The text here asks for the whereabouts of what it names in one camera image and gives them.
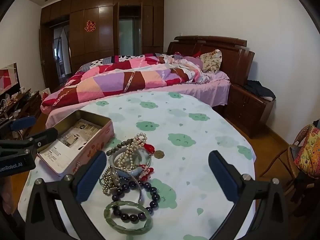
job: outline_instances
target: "television screen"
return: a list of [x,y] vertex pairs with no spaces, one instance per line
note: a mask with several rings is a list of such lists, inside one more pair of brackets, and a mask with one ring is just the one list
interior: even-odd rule
[[0,67],[0,95],[18,84],[18,74],[15,64]]

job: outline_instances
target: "black bead bracelet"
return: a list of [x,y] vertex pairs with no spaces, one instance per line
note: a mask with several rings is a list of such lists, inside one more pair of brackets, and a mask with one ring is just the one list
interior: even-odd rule
[[[147,191],[150,192],[152,201],[149,203],[149,207],[146,207],[146,210],[149,211],[150,214],[153,213],[153,209],[158,207],[158,201],[160,200],[160,196],[157,193],[158,190],[156,187],[152,187],[149,182],[143,182],[141,180],[138,180],[141,187],[144,187]],[[129,184],[123,184],[121,187],[122,189],[118,189],[116,191],[116,194],[112,196],[112,201],[118,201],[120,199],[120,196],[123,195],[125,191],[128,191],[130,188],[134,189],[136,187],[136,183],[134,181],[129,181]],[[139,220],[145,220],[146,215],[143,212],[140,212],[138,215],[128,215],[126,213],[122,213],[118,206],[113,207],[113,214],[115,216],[120,216],[122,221],[130,220],[131,222],[136,222]]]

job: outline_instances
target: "metal screw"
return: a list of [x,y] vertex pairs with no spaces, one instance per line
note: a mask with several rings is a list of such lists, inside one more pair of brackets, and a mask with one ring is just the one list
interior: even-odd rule
[[41,179],[41,178],[36,179],[35,183],[36,183],[37,185],[40,185],[40,184],[42,183],[42,179]]
[[280,183],[280,181],[277,178],[273,178],[272,183],[278,185]]
[[249,174],[242,174],[242,178],[246,181],[249,181],[251,179],[251,176]]
[[71,174],[67,174],[66,176],[64,176],[64,180],[65,181],[70,181],[72,180],[73,176]]

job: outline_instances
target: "purple pillow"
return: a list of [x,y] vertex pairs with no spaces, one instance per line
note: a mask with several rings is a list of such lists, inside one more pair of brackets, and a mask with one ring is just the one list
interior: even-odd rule
[[195,57],[186,56],[183,58],[186,59],[187,61],[191,61],[193,64],[197,65],[202,70],[203,62],[198,57],[195,58]]

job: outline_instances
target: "yellow floral cushion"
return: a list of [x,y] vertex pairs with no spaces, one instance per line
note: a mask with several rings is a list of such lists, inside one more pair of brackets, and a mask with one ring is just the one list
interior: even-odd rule
[[320,130],[310,125],[306,139],[295,158],[295,165],[312,178],[320,177]]
[[200,59],[203,62],[203,72],[211,71],[215,73],[220,69],[222,62],[222,53],[219,49],[216,49],[213,52],[208,52],[200,55]]

